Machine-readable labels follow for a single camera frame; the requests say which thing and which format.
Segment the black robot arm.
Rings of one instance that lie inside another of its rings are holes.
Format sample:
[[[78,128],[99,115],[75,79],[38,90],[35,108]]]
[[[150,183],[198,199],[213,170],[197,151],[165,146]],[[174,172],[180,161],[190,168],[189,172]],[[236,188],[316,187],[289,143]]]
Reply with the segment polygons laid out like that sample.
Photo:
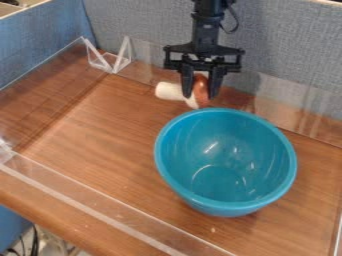
[[[192,41],[181,45],[168,45],[165,68],[181,73],[182,93],[186,98],[193,94],[196,72],[209,73],[209,98],[213,99],[221,89],[229,73],[242,69],[244,49],[222,46],[218,43],[220,29],[229,11],[240,22],[233,5],[237,0],[192,0],[194,2]]]

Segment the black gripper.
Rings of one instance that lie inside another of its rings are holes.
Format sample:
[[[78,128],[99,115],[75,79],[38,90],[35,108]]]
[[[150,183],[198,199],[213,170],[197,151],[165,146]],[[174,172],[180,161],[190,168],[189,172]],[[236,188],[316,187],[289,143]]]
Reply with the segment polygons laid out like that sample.
[[[214,98],[226,73],[238,72],[242,68],[245,51],[218,43],[221,28],[220,21],[194,21],[192,41],[164,47],[165,68],[181,72],[186,98],[193,93],[194,71],[210,72],[209,97]]]

